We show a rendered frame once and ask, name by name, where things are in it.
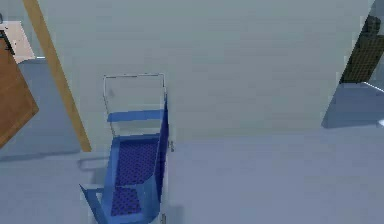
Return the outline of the blue mesh laundry cart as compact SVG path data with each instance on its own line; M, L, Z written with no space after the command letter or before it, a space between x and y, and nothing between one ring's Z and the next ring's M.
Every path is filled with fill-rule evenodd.
M170 148L165 76L106 75L103 100L112 133L105 179L83 195L97 224L152 224L161 213Z

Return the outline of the pale beige cabinet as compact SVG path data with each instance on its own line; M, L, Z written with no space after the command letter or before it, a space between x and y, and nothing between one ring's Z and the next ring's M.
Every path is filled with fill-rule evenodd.
M4 21L0 24L0 30L5 31L17 63L35 59L35 54L20 21Z

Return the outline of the tan wooden door frame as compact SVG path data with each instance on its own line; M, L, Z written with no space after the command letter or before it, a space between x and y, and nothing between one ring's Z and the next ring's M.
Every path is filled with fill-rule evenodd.
M79 115L72 92L69 88L64 70L57 55L56 48L52 41L38 0L22 0L22 2L39 41L40 47L45 55L51 75L55 81L55 85L71 121L76 137L80 143L81 149L84 152L91 152L92 148L90 141Z

